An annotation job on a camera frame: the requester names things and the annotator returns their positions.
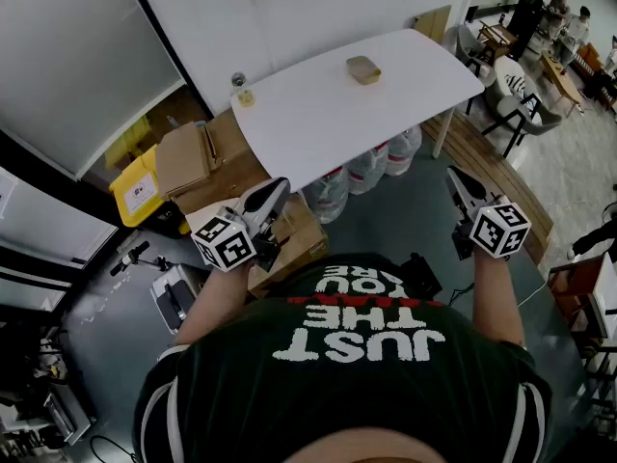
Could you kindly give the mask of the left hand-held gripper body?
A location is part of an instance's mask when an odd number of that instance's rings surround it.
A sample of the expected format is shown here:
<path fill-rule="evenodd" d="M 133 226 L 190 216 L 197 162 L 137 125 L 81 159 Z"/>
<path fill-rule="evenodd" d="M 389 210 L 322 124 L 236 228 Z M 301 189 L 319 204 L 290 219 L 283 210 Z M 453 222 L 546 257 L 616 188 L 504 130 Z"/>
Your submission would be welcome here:
<path fill-rule="evenodd" d="M 191 237 L 204 262 L 223 272 L 254 260 L 268 271 L 281 243 L 272 225 L 291 194 L 285 177 L 270 178 L 238 198 L 206 206 L 191 214 Z"/>

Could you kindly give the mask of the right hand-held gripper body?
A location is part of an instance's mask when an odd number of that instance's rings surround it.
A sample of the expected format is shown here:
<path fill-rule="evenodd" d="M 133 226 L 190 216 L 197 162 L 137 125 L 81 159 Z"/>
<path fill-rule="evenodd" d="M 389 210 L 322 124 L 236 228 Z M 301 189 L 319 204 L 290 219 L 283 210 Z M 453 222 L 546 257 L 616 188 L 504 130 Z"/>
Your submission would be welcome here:
<path fill-rule="evenodd" d="M 446 184 L 462 218 L 452 233 L 459 260 L 478 246 L 494 259 L 519 252 L 531 229 L 523 210 L 492 182 L 454 165 L 446 170 Z"/>

